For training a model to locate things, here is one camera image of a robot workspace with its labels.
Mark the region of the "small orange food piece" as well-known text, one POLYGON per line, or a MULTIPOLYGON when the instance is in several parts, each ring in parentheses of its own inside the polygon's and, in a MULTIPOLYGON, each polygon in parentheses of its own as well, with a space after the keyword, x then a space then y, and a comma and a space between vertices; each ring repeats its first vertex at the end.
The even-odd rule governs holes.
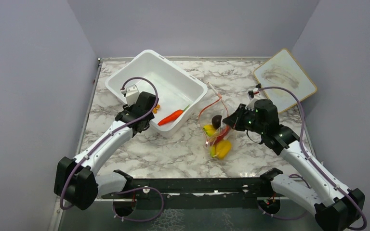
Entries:
POLYGON ((158 110, 160 109, 160 105, 157 104, 156 107, 153 109, 153 113, 156 114, 158 112, 158 110))

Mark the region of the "dark brown round fruit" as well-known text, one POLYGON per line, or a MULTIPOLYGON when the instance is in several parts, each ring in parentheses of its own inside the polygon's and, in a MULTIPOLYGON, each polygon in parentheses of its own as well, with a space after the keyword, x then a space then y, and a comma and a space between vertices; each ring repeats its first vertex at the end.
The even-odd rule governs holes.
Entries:
POLYGON ((222 123, 222 116, 221 115, 215 115, 211 119, 211 124, 214 126, 215 129, 218 129, 221 126, 222 123))

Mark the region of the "clear zip bag orange zipper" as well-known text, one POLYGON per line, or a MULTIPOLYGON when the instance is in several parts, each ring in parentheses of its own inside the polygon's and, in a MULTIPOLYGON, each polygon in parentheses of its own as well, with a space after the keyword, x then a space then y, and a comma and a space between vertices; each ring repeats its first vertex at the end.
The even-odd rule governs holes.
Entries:
POLYGON ((214 159, 222 160, 232 150, 229 140, 231 128, 223 123, 223 119, 232 112, 233 108, 225 103, 221 95, 199 112, 198 123, 205 137, 204 147, 214 159))

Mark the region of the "red chili pepper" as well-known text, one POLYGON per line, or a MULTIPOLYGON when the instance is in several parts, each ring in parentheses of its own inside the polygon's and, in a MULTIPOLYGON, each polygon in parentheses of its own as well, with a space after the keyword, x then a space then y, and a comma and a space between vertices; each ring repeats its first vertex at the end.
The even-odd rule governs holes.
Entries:
POLYGON ((216 132, 215 134, 213 134, 210 139, 209 139, 209 144, 211 145, 215 145, 217 144, 218 142, 220 142, 221 140, 224 139, 224 137, 231 131, 231 127, 230 126, 226 126, 224 129, 216 132))

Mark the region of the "small yellow banana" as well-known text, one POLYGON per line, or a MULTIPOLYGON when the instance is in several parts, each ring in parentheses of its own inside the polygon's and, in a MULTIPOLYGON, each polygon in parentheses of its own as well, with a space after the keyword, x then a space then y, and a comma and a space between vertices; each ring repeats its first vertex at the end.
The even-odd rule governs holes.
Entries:
POLYGON ((208 137, 212 137, 216 133, 216 129, 212 124, 205 125, 203 130, 208 137))

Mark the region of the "yellow bell pepper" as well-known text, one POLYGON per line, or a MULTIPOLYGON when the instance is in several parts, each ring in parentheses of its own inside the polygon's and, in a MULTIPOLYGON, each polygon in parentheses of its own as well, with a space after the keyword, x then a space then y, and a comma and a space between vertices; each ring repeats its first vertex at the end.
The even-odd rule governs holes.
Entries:
POLYGON ((232 143, 229 140, 221 140, 215 146, 214 157, 224 159, 232 149, 232 143))

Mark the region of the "orange carrot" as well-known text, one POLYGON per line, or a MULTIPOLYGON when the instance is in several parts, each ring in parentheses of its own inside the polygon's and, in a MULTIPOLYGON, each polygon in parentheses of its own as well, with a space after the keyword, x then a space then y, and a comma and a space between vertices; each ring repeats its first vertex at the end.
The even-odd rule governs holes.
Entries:
POLYGON ((179 110, 174 111, 172 114, 170 114, 166 118, 159 121, 158 126, 163 126, 165 124, 168 124, 168 123, 171 123, 171 122, 175 121, 176 119, 178 119, 184 113, 184 111, 186 111, 188 109, 188 107, 189 107, 189 105, 187 107, 185 107, 184 109, 179 109, 179 110))

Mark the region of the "large yellow banana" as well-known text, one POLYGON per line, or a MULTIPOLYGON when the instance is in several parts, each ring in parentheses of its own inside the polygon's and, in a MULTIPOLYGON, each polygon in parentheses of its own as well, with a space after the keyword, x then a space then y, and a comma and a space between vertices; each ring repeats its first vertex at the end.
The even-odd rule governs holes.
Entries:
POLYGON ((216 158, 217 155, 216 155, 216 145, 212 145, 210 148, 209 148, 209 151, 210 151, 210 156, 212 158, 216 158))

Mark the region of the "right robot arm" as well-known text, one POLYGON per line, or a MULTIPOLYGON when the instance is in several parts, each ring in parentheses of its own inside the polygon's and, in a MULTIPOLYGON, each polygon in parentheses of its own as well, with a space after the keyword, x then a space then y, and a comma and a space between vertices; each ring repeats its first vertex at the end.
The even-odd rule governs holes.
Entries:
POLYGON ((274 192, 294 201, 314 216, 324 231, 343 231, 360 218, 365 195, 340 182, 300 142, 289 127, 280 124, 277 107, 268 99, 253 102, 253 107, 240 104, 223 123, 237 131, 255 132, 261 143, 289 162, 309 184, 295 182, 278 169, 260 176, 259 191, 266 196, 274 192))

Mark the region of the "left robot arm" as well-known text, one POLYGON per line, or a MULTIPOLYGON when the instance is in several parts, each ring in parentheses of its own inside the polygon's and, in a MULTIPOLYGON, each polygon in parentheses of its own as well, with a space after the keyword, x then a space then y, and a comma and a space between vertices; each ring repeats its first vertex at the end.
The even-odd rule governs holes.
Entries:
POLYGON ((140 92, 136 102, 125 104, 108 130, 88 149, 58 162, 53 191, 60 197, 62 209, 76 206, 85 210, 98 196, 115 192, 124 198, 132 193, 132 184, 121 174, 102 178, 96 174, 118 148, 150 127, 158 101, 158 94, 140 92))

